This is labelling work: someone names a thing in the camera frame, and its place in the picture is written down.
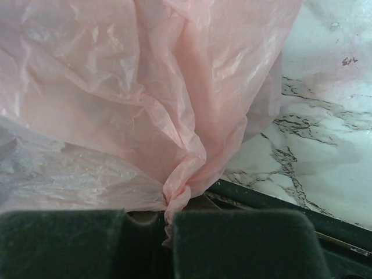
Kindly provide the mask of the pink plastic bag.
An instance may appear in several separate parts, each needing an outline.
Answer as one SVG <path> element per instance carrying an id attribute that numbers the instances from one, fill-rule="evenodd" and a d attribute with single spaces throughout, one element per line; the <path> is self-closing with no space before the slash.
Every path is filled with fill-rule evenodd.
<path id="1" fill-rule="evenodd" d="M 2 1 L 1 212 L 173 216 L 278 114 L 301 1 Z"/>

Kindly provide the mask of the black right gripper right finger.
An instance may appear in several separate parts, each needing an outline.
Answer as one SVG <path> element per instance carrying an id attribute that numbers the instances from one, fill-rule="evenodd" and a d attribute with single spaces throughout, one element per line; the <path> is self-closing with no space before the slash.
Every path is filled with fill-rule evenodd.
<path id="1" fill-rule="evenodd" d="M 288 209 L 221 209 L 199 196 L 173 217 L 174 278 L 330 278 L 313 224 Z"/>

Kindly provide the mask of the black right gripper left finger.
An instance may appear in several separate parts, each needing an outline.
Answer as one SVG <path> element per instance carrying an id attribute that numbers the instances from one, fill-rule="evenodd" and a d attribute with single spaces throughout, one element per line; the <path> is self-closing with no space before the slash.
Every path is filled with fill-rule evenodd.
<path id="1" fill-rule="evenodd" d="M 2 278 L 165 278 L 159 212 L 1 215 Z"/>

